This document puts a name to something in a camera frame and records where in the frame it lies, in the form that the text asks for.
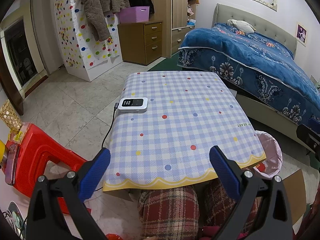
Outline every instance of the white electronic device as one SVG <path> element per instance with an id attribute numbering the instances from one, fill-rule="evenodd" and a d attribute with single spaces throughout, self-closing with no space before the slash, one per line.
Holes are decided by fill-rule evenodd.
<path id="1" fill-rule="evenodd" d="M 147 110 L 148 98 L 122 98 L 118 105 L 121 112 L 144 112 Z"/>

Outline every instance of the wicker cup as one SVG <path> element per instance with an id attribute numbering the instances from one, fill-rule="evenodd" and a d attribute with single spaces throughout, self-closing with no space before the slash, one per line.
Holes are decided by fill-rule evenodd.
<path id="1" fill-rule="evenodd" d="M 22 121 L 20 120 L 20 117 L 16 114 L 16 111 L 14 110 L 12 104 L 10 103 L 9 99 L 7 99 L 4 104 L 2 105 L 0 109 L 0 118 L 2 121 L 5 122 L 5 124 L 15 132 L 19 132 Z"/>

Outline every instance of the silver bolt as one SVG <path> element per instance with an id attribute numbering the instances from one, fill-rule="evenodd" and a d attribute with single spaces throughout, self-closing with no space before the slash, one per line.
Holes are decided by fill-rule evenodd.
<path id="1" fill-rule="evenodd" d="M 245 175 L 247 178 L 252 178 L 253 173 L 252 173 L 251 171 L 245 171 L 245 172 L 244 172 L 244 175 Z"/>
<path id="2" fill-rule="evenodd" d="M 276 175 L 274 178 L 275 178 L 275 181 L 276 181 L 276 182 L 280 182 L 280 181 L 282 180 L 281 177 L 278 176 L 278 175 Z"/>
<path id="3" fill-rule="evenodd" d="M 76 173 L 75 173 L 74 171 L 69 171 L 69 172 L 67 173 L 67 177 L 68 177 L 69 179 L 74 178 L 75 175 L 76 175 Z"/>
<path id="4" fill-rule="evenodd" d="M 39 182 L 43 182 L 44 179 L 45 179 L 45 176 L 41 175 L 41 176 L 39 176 L 38 181 L 39 181 Z"/>

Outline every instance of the wooden drawer cabinet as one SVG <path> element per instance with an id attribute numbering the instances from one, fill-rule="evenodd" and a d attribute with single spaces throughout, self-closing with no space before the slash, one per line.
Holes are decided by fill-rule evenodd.
<path id="1" fill-rule="evenodd" d="M 188 27 L 172 30 L 171 54 L 174 54 L 178 51 L 178 48 L 182 44 L 186 34 L 189 31 L 193 30 L 194 28 L 195 28 L 194 26 L 188 26 Z"/>
<path id="2" fill-rule="evenodd" d="M 118 24 L 124 61 L 148 65 L 162 55 L 162 21 Z"/>

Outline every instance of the doorway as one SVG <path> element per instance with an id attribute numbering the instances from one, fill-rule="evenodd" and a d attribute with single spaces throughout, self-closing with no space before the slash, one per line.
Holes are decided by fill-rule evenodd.
<path id="1" fill-rule="evenodd" d="M 28 47 L 23 19 L 7 29 L 4 32 L 4 37 L 14 72 L 23 86 L 37 74 Z"/>

